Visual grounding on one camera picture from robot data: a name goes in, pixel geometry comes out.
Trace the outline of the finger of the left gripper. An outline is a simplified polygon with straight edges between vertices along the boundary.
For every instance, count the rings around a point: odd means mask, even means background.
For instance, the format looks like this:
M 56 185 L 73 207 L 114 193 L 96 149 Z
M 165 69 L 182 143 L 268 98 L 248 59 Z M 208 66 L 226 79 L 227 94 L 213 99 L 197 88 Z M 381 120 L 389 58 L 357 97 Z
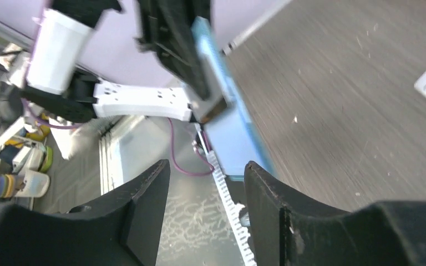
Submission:
M 191 27 L 196 18 L 210 22 L 210 0 L 139 0 L 141 52 L 154 52 L 160 64 L 187 83 L 202 100 L 210 89 L 197 53 Z

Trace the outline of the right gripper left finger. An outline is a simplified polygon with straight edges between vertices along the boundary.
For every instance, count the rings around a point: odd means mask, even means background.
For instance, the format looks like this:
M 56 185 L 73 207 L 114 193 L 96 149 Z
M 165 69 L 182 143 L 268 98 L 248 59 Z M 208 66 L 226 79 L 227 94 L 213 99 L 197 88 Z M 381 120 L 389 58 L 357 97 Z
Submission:
M 160 160 L 69 213 L 0 203 L 0 265 L 155 265 L 169 182 Z

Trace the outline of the blue leather card holder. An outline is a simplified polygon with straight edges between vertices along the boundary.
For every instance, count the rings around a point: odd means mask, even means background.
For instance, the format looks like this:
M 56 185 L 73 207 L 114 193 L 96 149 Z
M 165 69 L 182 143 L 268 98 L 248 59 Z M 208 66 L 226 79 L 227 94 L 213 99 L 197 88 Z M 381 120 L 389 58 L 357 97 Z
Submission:
M 205 68 L 210 86 L 210 99 L 223 96 L 227 109 L 204 124 L 209 143 L 224 174 L 242 177 L 249 161 L 255 161 L 274 173 L 274 167 L 262 138 L 252 121 L 239 87 L 237 86 L 222 51 L 205 18 L 196 18 L 192 33 L 198 55 Z

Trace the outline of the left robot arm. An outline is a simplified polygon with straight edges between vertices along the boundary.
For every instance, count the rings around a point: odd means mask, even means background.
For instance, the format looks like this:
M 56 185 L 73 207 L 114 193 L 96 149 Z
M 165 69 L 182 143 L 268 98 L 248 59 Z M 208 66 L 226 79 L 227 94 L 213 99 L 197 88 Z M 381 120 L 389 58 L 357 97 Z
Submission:
M 193 34 L 196 19 L 209 23 L 210 1 L 140 1 L 142 52 L 154 52 L 160 64 L 189 85 L 202 100 L 211 86 L 200 63 Z M 167 117 L 194 122 L 183 88 L 129 86 L 78 69 L 79 54 L 103 12 L 122 11 L 118 1 L 49 1 L 38 34 L 21 98 L 65 120 L 85 123 L 118 115 Z

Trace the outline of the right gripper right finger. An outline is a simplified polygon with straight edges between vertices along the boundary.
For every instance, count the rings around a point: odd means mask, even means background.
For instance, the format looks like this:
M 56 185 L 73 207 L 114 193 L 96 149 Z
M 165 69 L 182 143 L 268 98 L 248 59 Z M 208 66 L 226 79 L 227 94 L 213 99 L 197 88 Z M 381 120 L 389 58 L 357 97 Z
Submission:
M 354 212 L 245 167 L 258 265 L 426 265 L 426 201 L 378 201 Z

